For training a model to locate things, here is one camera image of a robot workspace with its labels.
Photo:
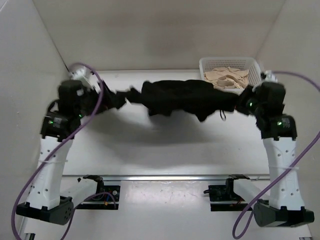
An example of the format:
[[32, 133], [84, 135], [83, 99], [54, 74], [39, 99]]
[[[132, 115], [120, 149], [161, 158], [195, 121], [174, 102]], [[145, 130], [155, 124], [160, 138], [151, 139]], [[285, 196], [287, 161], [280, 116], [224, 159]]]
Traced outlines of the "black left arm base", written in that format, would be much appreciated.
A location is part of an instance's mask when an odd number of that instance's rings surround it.
[[105, 181], [104, 189], [105, 192], [110, 193], [114, 200], [108, 195], [99, 195], [93, 197], [90, 200], [87, 200], [81, 203], [77, 209], [78, 210], [118, 210], [120, 203], [120, 193], [121, 193], [121, 182], [120, 181]]

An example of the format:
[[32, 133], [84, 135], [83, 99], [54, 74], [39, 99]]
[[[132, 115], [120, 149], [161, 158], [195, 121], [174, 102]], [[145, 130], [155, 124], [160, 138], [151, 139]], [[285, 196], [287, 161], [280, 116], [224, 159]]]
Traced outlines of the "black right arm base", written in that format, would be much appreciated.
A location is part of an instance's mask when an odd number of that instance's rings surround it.
[[225, 185], [209, 185], [203, 194], [209, 196], [211, 212], [241, 212], [247, 206], [240, 196], [229, 194]]

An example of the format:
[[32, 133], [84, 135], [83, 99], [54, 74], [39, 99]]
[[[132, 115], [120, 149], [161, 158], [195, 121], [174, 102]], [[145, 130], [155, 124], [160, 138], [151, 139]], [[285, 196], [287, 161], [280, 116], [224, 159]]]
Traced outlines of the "black trousers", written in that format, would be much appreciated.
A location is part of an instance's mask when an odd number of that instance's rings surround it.
[[216, 111], [233, 112], [238, 100], [238, 94], [215, 89], [202, 80], [160, 80], [145, 81], [141, 90], [131, 87], [127, 91], [110, 92], [105, 106], [120, 109], [130, 102], [145, 106], [149, 116], [169, 117], [174, 111], [184, 111], [204, 122]]

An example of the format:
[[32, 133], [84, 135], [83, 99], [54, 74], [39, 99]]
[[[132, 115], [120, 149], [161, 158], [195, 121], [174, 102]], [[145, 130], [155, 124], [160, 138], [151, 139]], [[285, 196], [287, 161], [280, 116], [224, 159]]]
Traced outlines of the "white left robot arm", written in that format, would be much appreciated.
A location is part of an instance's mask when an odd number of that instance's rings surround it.
[[58, 87], [58, 99], [48, 107], [40, 130], [40, 155], [35, 176], [27, 183], [30, 191], [25, 202], [13, 212], [19, 216], [56, 225], [65, 225], [78, 205], [108, 194], [98, 175], [78, 178], [75, 185], [61, 191], [67, 155], [81, 119], [94, 112], [98, 94], [80, 80], [64, 80]]

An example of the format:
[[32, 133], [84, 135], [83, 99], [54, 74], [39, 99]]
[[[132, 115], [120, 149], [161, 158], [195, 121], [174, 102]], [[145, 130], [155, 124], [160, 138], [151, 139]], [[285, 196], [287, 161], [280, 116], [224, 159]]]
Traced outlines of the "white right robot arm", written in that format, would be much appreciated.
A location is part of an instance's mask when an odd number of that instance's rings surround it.
[[297, 129], [291, 115], [283, 113], [285, 87], [277, 82], [248, 85], [239, 95], [235, 109], [252, 115], [260, 130], [267, 153], [270, 192], [254, 193], [254, 186], [246, 178], [234, 179], [225, 186], [224, 193], [230, 200], [240, 196], [253, 203], [252, 213], [259, 227], [299, 227], [314, 222], [315, 215], [306, 209], [300, 193], [295, 164]]

